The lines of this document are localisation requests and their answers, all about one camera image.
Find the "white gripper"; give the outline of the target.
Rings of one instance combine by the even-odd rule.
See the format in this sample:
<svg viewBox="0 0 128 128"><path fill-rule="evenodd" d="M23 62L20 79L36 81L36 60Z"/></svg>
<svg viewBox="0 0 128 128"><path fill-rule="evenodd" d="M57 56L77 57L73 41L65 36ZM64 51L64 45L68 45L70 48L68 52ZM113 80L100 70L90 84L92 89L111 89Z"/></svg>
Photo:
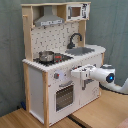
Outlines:
<svg viewBox="0 0 128 128"><path fill-rule="evenodd" d="M84 67L82 67L82 66L73 67L72 70L75 70L77 68L80 68L79 72L71 71L71 75L76 78L81 78L82 80L90 79L91 73L96 69L95 66L85 65Z"/></svg>

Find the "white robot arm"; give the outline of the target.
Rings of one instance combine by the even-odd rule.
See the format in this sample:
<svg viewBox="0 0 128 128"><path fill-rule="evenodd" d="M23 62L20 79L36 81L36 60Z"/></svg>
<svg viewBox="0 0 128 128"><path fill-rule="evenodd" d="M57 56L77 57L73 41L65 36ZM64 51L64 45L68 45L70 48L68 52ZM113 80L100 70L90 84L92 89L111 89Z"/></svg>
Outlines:
<svg viewBox="0 0 128 128"><path fill-rule="evenodd" d="M81 80L96 80L103 87L111 91L128 95L128 78L123 86L117 86L114 83L115 70L110 65L105 64L98 68L94 65L87 64L72 70L71 75Z"/></svg>

